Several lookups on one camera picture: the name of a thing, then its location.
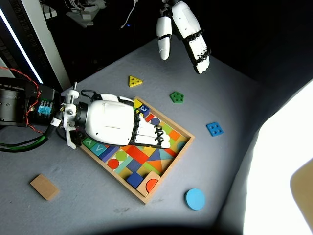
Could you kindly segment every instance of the white robotic hand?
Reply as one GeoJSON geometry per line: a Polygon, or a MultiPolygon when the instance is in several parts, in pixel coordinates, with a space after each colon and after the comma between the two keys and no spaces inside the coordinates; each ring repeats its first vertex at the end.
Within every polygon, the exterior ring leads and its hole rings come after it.
{"type": "Polygon", "coordinates": [[[159,53],[163,60],[170,55],[172,21],[183,38],[187,52],[197,73],[209,67],[209,51],[203,39],[199,22],[189,6],[181,0],[162,0],[165,3],[156,24],[159,53]]]}
{"type": "MultiPolygon", "coordinates": [[[[82,90],[81,94],[89,97],[91,104],[79,102],[77,112],[72,114],[75,118],[70,125],[72,129],[69,126],[70,130],[83,127],[91,139],[104,144],[170,147],[170,137],[163,132],[162,127],[147,123],[137,114],[131,99],[112,94],[97,94],[91,90],[82,90]],[[86,92],[92,92],[93,96],[88,96],[86,92]]],[[[65,112],[66,120],[70,119],[66,118],[68,114],[71,112],[65,112]]],[[[68,142],[67,144],[72,148],[75,146],[68,142]]]]}

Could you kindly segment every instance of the yellow triangle block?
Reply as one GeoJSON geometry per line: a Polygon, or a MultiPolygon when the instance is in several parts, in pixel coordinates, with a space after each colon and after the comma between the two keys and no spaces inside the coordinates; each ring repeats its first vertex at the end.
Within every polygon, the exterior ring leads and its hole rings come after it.
{"type": "Polygon", "coordinates": [[[135,78],[133,76],[129,76],[129,87],[135,87],[141,84],[142,84],[142,81],[140,79],[135,78]]]}

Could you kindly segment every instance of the gray table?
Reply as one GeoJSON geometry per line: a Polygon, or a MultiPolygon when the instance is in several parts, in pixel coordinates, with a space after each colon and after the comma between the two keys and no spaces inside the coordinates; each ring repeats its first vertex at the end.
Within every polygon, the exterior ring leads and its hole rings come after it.
{"type": "MultiPolygon", "coordinates": [[[[34,151],[0,152],[0,234],[89,234],[174,223],[210,226],[242,160],[245,123],[258,84],[213,57],[209,70],[196,74],[184,45],[174,39],[168,61],[159,58],[153,40],[77,88],[130,98],[137,95],[195,135],[195,140],[145,206],[57,135],[34,151]],[[129,88],[129,75],[142,79],[143,85],[129,88]],[[173,91],[185,95],[183,104],[170,100],[173,91]],[[213,138],[206,124],[215,121],[224,134],[213,138]],[[44,200],[29,184],[40,173],[60,189],[52,201],[44,200]],[[203,210],[186,207],[183,195],[190,188],[204,191],[207,204],[203,210]]],[[[79,100],[88,102],[83,96],[79,100]]],[[[0,131],[0,141],[7,143],[35,136],[29,128],[0,131]]]]}

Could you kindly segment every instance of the black cable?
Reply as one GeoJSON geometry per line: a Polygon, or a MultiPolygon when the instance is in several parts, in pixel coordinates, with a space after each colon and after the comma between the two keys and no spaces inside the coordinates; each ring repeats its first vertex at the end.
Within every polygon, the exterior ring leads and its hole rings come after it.
{"type": "Polygon", "coordinates": [[[66,139],[64,136],[62,136],[62,135],[60,134],[59,128],[55,129],[55,132],[58,134],[58,136],[59,136],[60,138],[62,138],[62,139],[64,139],[65,141],[67,141],[67,139],[66,139]]]}
{"type": "Polygon", "coordinates": [[[33,150],[35,148],[38,148],[39,146],[43,145],[44,143],[46,143],[48,140],[48,138],[45,138],[42,142],[40,142],[39,144],[32,146],[30,148],[27,149],[7,149],[7,148],[0,148],[0,151],[2,152],[9,152],[9,153],[22,153],[22,152],[27,152],[29,150],[33,150]]]}
{"type": "Polygon", "coordinates": [[[0,143],[0,146],[4,146],[4,147],[16,147],[16,146],[20,146],[20,145],[24,145],[24,144],[27,144],[27,143],[34,142],[34,141],[36,141],[36,140],[39,140],[40,138],[41,138],[41,136],[38,136],[38,137],[33,138],[33,139],[31,139],[31,140],[24,141],[24,142],[21,142],[21,143],[14,143],[14,144],[0,143]]]}

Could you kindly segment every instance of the blue disc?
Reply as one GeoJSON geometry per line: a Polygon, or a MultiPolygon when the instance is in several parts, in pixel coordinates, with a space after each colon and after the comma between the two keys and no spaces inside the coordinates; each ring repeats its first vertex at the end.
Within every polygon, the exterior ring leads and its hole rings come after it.
{"type": "Polygon", "coordinates": [[[200,210],[205,205],[205,195],[198,188],[192,188],[185,194],[187,205],[193,210],[200,210]]]}

